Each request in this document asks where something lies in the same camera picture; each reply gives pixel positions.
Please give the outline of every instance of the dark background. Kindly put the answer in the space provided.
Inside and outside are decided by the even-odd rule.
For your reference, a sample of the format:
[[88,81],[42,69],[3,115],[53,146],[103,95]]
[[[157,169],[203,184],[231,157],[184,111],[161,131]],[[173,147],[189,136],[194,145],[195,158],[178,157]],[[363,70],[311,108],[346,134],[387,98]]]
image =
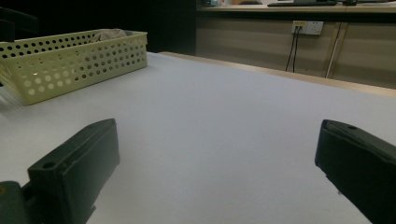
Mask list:
[[148,51],[195,54],[195,0],[3,0],[0,7],[38,17],[39,33],[17,39],[120,28],[148,32]]

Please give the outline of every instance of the black cable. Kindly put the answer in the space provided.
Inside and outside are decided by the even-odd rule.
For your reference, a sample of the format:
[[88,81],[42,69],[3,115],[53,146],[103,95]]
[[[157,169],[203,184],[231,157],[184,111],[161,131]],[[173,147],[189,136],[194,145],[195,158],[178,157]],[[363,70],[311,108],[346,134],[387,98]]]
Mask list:
[[289,54],[289,58],[288,58],[288,63],[286,64],[286,69],[285,69],[285,71],[288,71],[289,62],[290,62],[290,58],[291,58],[291,53],[293,52],[293,47],[294,47],[294,38],[296,37],[296,33],[297,33],[297,28],[299,28],[299,26],[296,26],[296,27],[294,28],[293,40],[291,41],[291,49],[290,49],[290,54]]
[[301,31],[301,26],[299,26],[298,27],[298,30],[297,30],[297,37],[296,37],[296,48],[294,49],[294,59],[293,59],[293,73],[294,73],[294,65],[296,64],[296,55],[297,55],[297,44],[298,44],[298,36],[299,36],[299,34],[300,34],[300,31]]

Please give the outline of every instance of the wall outlet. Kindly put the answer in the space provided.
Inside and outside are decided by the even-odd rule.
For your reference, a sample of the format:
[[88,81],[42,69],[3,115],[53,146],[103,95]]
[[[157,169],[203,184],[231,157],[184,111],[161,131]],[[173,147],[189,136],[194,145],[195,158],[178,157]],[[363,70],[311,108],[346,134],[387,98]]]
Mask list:
[[323,21],[309,21],[306,25],[306,35],[320,35],[323,28]]
[[291,33],[294,34],[296,27],[301,27],[300,35],[320,35],[323,21],[293,21]]
[[306,25],[308,24],[308,21],[293,21],[293,25],[291,26],[291,33],[294,34],[296,30],[296,27],[301,27],[299,34],[305,34],[306,30]]

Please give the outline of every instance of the plastic basket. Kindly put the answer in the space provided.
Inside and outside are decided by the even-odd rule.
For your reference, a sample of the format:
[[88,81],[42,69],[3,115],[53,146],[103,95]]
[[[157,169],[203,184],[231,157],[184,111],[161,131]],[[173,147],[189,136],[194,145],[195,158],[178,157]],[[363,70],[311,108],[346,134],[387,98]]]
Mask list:
[[146,67],[147,33],[91,43],[103,30],[0,43],[0,81],[31,105]]

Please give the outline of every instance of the white table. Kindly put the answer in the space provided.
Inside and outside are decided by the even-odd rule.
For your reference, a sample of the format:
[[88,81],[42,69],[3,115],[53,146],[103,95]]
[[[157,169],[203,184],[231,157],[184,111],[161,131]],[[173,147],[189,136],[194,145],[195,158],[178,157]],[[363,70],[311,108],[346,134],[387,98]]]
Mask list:
[[0,180],[25,184],[35,161],[115,118],[121,164],[90,224],[369,223],[315,166],[319,127],[396,144],[395,91],[239,67],[149,53],[145,69],[37,105],[0,88]]

